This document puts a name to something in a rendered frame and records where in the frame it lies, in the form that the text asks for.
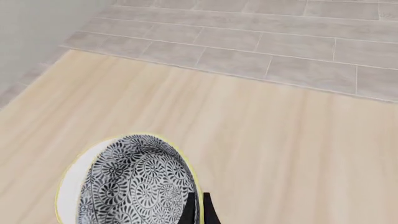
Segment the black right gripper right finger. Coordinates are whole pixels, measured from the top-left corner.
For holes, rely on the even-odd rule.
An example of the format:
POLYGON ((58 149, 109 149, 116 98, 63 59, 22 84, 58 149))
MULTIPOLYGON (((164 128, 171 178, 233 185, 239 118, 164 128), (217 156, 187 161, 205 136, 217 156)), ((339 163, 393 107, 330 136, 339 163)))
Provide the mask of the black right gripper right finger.
POLYGON ((221 224, 208 192, 203 193, 203 206, 205 224, 221 224))

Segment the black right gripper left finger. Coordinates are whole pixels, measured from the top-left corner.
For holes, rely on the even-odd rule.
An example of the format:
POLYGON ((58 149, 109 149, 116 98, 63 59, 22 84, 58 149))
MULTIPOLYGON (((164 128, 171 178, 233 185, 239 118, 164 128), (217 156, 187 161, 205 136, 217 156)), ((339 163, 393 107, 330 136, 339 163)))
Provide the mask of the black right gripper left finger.
POLYGON ((194 224, 195 219, 195 194, 189 193, 178 224, 194 224))

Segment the black patterned bowl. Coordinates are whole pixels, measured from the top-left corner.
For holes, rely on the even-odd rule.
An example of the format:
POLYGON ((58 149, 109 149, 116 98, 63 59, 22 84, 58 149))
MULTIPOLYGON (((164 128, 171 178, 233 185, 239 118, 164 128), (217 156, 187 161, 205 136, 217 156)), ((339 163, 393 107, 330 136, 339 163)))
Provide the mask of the black patterned bowl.
POLYGON ((89 147, 63 173, 59 224, 178 224, 189 193, 205 224, 203 193, 187 158, 164 138, 130 134, 89 147))

